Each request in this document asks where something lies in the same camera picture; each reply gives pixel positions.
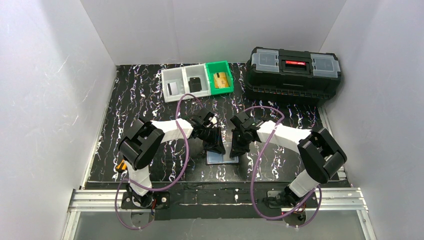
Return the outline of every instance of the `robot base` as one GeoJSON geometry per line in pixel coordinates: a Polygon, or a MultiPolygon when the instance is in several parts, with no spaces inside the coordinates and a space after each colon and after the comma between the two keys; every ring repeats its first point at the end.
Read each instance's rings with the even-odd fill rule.
{"type": "MultiPolygon", "coordinates": [[[[268,198],[275,198],[277,195],[284,195],[284,191],[268,191],[266,193],[266,195],[268,196],[268,198]]],[[[315,192],[312,193],[312,195],[310,196],[310,198],[308,200],[306,200],[306,207],[307,208],[316,208],[318,207],[318,199],[317,196],[315,195],[315,192]]],[[[277,204],[271,204],[269,202],[265,203],[270,209],[281,209],[281,208],[292,208],[293,206],[291,206],[289,203],[282,203],[281,205],[277,205],[277,204]]]]}
{"type": "Polygon", "coordinates": [[[154,192],[152,194],[146,194],[149,199],[149,203],[146,206],[136,200],[134,196],[128,192],[124,192],[122,195],[121,209],[151,209],[154,204],[154,209],[168,209],[170,207],[170,193],[166,191],[154,192]]]}

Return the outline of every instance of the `toolbox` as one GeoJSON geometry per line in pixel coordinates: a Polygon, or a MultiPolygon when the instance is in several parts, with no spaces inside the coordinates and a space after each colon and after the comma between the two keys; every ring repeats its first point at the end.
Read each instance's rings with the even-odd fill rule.
{"type": "Polygon", "coordinates": [[[321,106],[336,95],[341,78],[333,53],[256,47],[244,85],[252,100],[321,106]]]}

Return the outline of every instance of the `clear toolbox lid compartment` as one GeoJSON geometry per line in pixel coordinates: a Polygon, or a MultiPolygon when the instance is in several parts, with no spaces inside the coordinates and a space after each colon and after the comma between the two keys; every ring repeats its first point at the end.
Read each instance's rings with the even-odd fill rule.
{"type": "Polygon", "coordinates": [[[270,49],[257,49],[252,54],[251,64],[256,64],[256,70],[263,72],[278,73],[279,69],[279,51],[270,49]]]}
{"type": "Polygon", "coordinates": [[[334,59],[332,55],[311,54],[312,73],[317,77],[337,78],[337,72],[340,72],[339,61],[334,59]]]}

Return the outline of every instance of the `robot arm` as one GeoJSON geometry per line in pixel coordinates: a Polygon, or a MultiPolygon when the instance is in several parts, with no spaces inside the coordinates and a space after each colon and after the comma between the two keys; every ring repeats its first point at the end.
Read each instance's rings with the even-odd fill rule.
{"type": "Polygon", "coordinates": [[[231,157],[249,152],[251,142],[266,142],[275,129],[270,143],[289,148],[300,154],[305,170],[285,189],[284,200],[296,205],[318,184],[325,184],[345,164],[347,157],[327,129],[319,131],[297,129],[273,121],[255,121],[245,112],[231,118],[235,125],[232,135],[231,157]]]}
{"type": "MultiPolygon", "coordinates": [[[[149,121],[140,117],[133,122],[118,145],[119,159],[123,159],[128,169],[129,178],[145,187],[151,188],[149,164],[154,159],[161,143],[183,139],[176,122],[183,129],[185,136],[203,140],[205,150],[225,154],[221,128],[216,127],[215,115],[205,108],[185,119],[170,121],[149,121]]],[[[149,192],[133,183],[127,191],[143,205],[149,202],[145,195],[149,192]]]]}

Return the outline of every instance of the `green storage bin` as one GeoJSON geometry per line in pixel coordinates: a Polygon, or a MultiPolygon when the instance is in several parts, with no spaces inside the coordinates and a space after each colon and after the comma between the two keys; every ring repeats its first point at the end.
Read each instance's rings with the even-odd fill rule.
{"type": "Polygon", "coordinates": [[[209,78],[210,94],[226,94],[234,92],[233,76],[227,61],[214,61],[206,63],[206,71],[209,78]],[[229,87],[215,88],[214,74],[224,72],[229,87]]]}

